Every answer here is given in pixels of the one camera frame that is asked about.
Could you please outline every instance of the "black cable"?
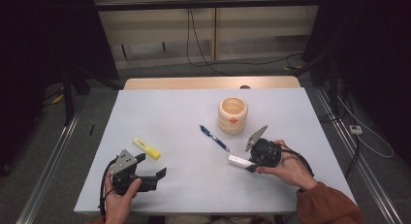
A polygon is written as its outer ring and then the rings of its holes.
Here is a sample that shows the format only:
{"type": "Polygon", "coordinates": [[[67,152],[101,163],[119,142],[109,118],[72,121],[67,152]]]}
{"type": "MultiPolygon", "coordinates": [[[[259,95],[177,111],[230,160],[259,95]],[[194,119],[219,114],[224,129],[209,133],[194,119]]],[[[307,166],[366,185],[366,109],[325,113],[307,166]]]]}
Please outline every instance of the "black cable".
{"type": "Polygon", "coordinates": [[[115,157],[115,159],[111,160],[109,162],[109,164],[107,165],[106,169],[104,170],[104,174],[103,174],[103,178],[102,178],[102,184],[101,184],[101,187],[100,187],[100,205],[99,205],[100,214],[102,214],[102,216],[106,216],[106,197],[112,191],[112,190],[109,191],[105,196],[105,194],[104,194],[104,185],[105,185],[105,182],[106,182],[106,174],[109,171],[109,168],[111,167],[111,165],[113,165],[115,163],[115,161],[117,160],[117,157],[115,157]]]}
{"type": "Polygon", "coordinates": [[[323,85],[325,80],[330,77],[330,59],[330,54],[325,53],[321,57],[314,59],[315,61],[309,62],[314,64],[310,70],[311,83],[314,86],[323,85]]]}
{"type": "Polygon", "coordinates": [[[350,165],[348,166],[347,170],[345,171],[345,178],[348,177],[348,175],[350,175],[351,170],[353,170],[354,166],[356,165],[359,156],[360,156],[360,138],[358,136],[357,137],[357,144],[356,144],[356,151],[354,152],[354,156],[353,159],[351,160],[350,165]]]}
{"type": "MultiPolygon", "coordinates": [[[[353,104],[351,103],[350,99],[347,99],[347,101],[348,101],[348,105],[350,106],[351,113],[354,115],[353,104]]],[[[350,118],[350,123],[351,124],[357,125],[357,120],[353,116],[348,115],[348,117],[350,118]]]]}
{"type": "Polygon", "coordinates": [[[348,99],[348,86],[344,80],[341,80],[341,83],[342,83],[342,88],[341,88],[342,96],[341,97],[342,97],[342,100],[346,100],[348,99]]]}
{"type": "Polygon", "coordinates": [[[310,21],[310,19],[309,19],[309,14],[308,14],[308,6],[305,6],[305,12],[306,12],[306,14],[307,14],[307,19],[308,19],[309,28],[310,28],[311,31],[312,31],[312,24],[311,24],[311,21],[310,21]]]}
{"type": "MultiPolygon", "coordinates": [[[[354,7],[345,10],[345,14],[342,16],[340,22],[338,23],[339,27],[336,28],[335,32],[333,33],[333,37],[329,40],[328,45],[324,48],[324,51],[328,54],[331,54],[331,57],[334,57],[333,54],[344,48],[343,42],[349,40],[355,31],[355,27],[358,22],[360,10],[364,4],[364,0],[360,0],[360,3],[357,5],[355,4],[355,1],[356,0],[350,1],[350,3],[354,3],[354,7]]],[[[325,79],[329,75],[328,68],[330,67],[327,66],[327,61],[325,61],[324,63],[318,65],[316,68],[311,69],[310,76],[311,81],[314,85],[320,85],[325,81],[325,79]]]]}
{"type": "Polygon", "coordinates": [[[304,157],[302,157],[302,155],[300,155],[299,153],[293,151],[290,147],[288,147],[285,144],[276,144],[276,145],[284,146],[287,149],[282,149],[282,148],[279,148],[279,149],[263,149],[263,150],[260,150],[260,151],[262,151],[262,152],[277,151],[277,152],[286,152],[286,153],[291,153],[291,154],[297,155],[299,157],[299,159],[301,160],[301,162],[303,163],[303,165],[306,167],[306,169],[311,173],[312,176],[314,176],[314,173],[312,172],[312,169],[309,166],[308,161],[304,157]]]}
{"type": "MultiPolygon", "coordinates": [[[[272,64],[272,63],[280,62],[280,61],[283,61],[283,60],[286,60],[286,61],[287,61],[287,64],[290,65],[290,63],[289,63],[289,61],[288,61],[288,59],[289,59],[290,57],[296,56],[296,55],[302,55],[301,52],[292,53],[292,54],[287,55],[287,56],[285,56],[285,57],[283,57],[283,58],[276,59],[276,60],[271,60],[271,61],[267,61],[267,62],[207,62],[206,59],[204,58],[203,51],[202,51],[202,49],[201,49],[201,47],[200,47],[199,38],[198,38],[198,36],[197,36],[197,30],[196,30],[196,26],[195,26],[195,22],[194,22],[194,18],[193,18],[193,12],[192,12],[191,9],[190,9],[190,10],[187,10],[187,12],[188,12],[189,17],[188,17],[186,56],[187,56],[188,62],[189,62],[192,66],[195,66],[195,67],[210,67],[211,65],[226,65],[226,64],[227,64],[227,65],[228,65],[228,64],[235,64],[235,65],[255,65],[255,66],[258,66],[258,65],[272,64]],[[200,53],[201,53],[201,55],[202,55],[202,58],[203,58],[203,61],[204,61],[205,64],[201,64],[201,65],[199,65],[199,64],[194,64],[194,63],[190,60],[190,57],[189,57],[189,55],[188,55],[188,42],[189,42],[189,40],[190,40],[190,15],[191,15],[191,20],[192,20],[193,30],[194,30],[194,33],[195,33],[195,36],[196,36],[197,46],[198,46],[198,48],[199,48],[199,50],[200,50],[200,53]]],[[[225,74],[225,73],[223,73],[223,72],[216,71],[216,70],[213,69],[213,68],[210,68],[210,69],[211,69],[212,71],[214,71],[214,72],[221,73],[221,74],[225,74]]]]}
{"type": "Polygon", "coordinates": [[[318,116],[318,120],[319,120],[320,122],[322,122],[322,123],[333,122],[333,121],[341,120],[341,119],[343,119],[343,118],[345,117],[345,115],[347,114],[347,111],[346,111],[345,109],[343,109],[343,111],[344,111],[344,113],[341,114],[341,115],[338,115],[338,116],[335,116],[334,113],[328,113],[328,114],[324,114],[324,115],[318,116]]]}
{"type": "Polygon", "coordinates": [[[232,75],[229,75],[229,74],[224,73],[224,72],[217,71],[217,70],[215,70],[214,68],[212,68],[211,65],[209,65],[209,64],[207,63],[207,61],[206,61],[206,59],[205,59],[205,57],[204,57],[204,55],[203,55],[202,48],[200,47],[199,38],[198,38],[198,36],[197,36],[196,26],[195,26],[194,18],[193,18],[193,11],[192,11],[191,9],[187,9],[187,15],[188,15],[188,21],[187,21],[187,22],[188,22],[188,28],[187,28],[187,33],[188,33],[188,35],[187,35],[186,53],[187,53],[187,59],[188,59],[188,61],[190,62],[190,64],[191,64],[191,65],[194,65],[194,64],[191,62],[190,57],[188,56],[188,42],[190,41],[190,15],[191,15],[191,21],[192,21],[192,25],[193,25],[194,34],[195,34],[195,36],[196,36],[197,46],[198,46],[198,48],[199,48],[199,50],[200,50],[200,54],[202,55],[202,58],[203,58],[203,61],[204,61],[205,65],[206,65],[209,69],[211,69],[213,72],[216,72],[216,73],[218,73],[218,74],[222,74],[222,75],[224,75],[224,76],[229,76],[229,77],[231,77],[232,75]]]}

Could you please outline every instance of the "power outlet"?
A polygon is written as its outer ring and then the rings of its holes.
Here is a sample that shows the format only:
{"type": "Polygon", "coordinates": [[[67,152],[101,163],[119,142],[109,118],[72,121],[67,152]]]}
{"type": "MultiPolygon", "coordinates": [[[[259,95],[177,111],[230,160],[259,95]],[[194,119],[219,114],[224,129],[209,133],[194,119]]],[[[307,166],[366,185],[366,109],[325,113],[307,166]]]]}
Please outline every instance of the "power outlet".
{"type": "Polygon", "coordinates": [[[350,134],[352,135],[361,135],[363,130],[360,125],[350,125],[350,134]]]}

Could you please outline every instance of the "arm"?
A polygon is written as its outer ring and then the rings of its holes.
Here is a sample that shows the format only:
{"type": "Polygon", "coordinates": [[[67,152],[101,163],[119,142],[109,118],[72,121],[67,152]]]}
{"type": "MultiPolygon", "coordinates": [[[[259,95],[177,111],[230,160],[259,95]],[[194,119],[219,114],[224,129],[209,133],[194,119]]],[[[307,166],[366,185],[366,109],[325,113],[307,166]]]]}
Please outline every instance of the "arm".
{"type": "Polygon", "coordinates": [[[302,223],[364,223],[360,209],[342,192],[324,183],[297,192],[297,214],[302,223]]]}
{"type": "MultiPolygon", "coordinates": [[[[274,142],[285,145],[282,140],[274,142]]],[[[294,154],[282,152],[277,167],[258,167],[256,171],[278,176],[300,188],[297,192],[297,213],[302,223],[364,223],[360,209],[349,198],[316,181],[294,154]]]]}
{"type": "Polygon", "coordinates": [[[127,222],[130,214],[131,201],[136,197],[137,190],[139,190],[142,180],[140,178],[134,180],[128,188],[124,196],[118,195],[113,191],[111,183],[110,171],[106,174],[105,191],[106,191],[106,217],[99,217],[93,222],[87,224],[103,224],[115,223],[122,224],[127,222]]]}

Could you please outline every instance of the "metal rail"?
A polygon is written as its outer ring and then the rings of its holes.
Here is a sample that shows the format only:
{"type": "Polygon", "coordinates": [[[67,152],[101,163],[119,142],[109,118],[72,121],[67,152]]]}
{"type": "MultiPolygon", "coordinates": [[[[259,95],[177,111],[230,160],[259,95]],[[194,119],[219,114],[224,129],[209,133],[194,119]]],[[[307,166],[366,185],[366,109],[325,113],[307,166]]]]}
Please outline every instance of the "metal rail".
{"type": "MultiPolygon", "coordinates": [[[[332,108],[329,105],[330,100],[326,92],[324,90],[320,90],[320,88],[317,88],[316,91],[325,110],[330,115],[330,118],[336,119],[336,116],[332,114],[332,108]]],[[[332,123],[335,127],[336,132],[343,141],[348,153],[351,157],[353,157],[356,149],[356,143],[349,134],[344,123],[341,120],[335,120],[332,123]]],[[[384,215],[387,223],[402,224],[403,222],[399,217],[399,214],[397,213],[393,205],[393,202],[391,201],[390,197],[388,196],[387,192],[384,190],[383,186],[380,184],[378,179],[375,177],[375,174],[369,168],[368,164],[366,163],[362,155],[360,155],[358,159],[357,169],[359,170],[360,175],[362,176],[366,186],[368,187],[369,192],[374,198],[375,203],[384,215]]]]}
{"type": "Polygon", "coordinates": [[[51,179],[57,170],[58,164],[60,163],[61,157],[64,153],[66,145],[68,144],[70,138],[72,137],[73,131],[79,120],[79,113],[83,110],[86,103],[86,99],[81,99],[79,104],[79,110],[75,112],[70,123],[64,127],[60,138],[55,145],[53,153],[50,155],[45,169],[42,172],[39,180],[36,183],[33,191],[30,194],[23,210],[18,217],[16,224],[31,224],[36,217],[37,211],[42,204],[42,201],[47,193],[51,179]]]}
{"type": "Polygon", "coordinates": [[[137,10],[288,7],[335,5],[347,0],[192,0],[135,3],[97,3],[95,5],[47,5],[44,9],[59,9],[73,12],[114,12],[137,10]]]}

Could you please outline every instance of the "white object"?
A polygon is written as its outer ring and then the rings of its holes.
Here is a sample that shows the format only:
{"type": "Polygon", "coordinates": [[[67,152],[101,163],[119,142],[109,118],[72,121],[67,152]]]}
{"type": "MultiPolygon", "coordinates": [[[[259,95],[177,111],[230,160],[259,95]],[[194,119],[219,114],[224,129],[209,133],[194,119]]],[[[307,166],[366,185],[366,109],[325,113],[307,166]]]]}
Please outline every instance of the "white object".
{"type": "Polygon", "coordinates": [[[350,125],[350,134],[352,135],[361,135],[363,130],[360,125],[350,125]]]}
{"type": "Polygon", "coordinates": [[[250,161],[248,161],[248,160],[245,160],[245,159],[236,157],[236,156],[234,156],[233,154],[230,154],[230,156],[229,156],[229,162],[232,163],[232,164],[234,164],[234,165],[237,165],[237,166],[239,166],[239,167],[241,167],[241,168],[243,168],[243,169],[245,169],[245,168],[247,168],[247,167],[249,167],[249,166],[251,166],[251,165],[254,165],[253,162],[250,162],[250,161]]]}

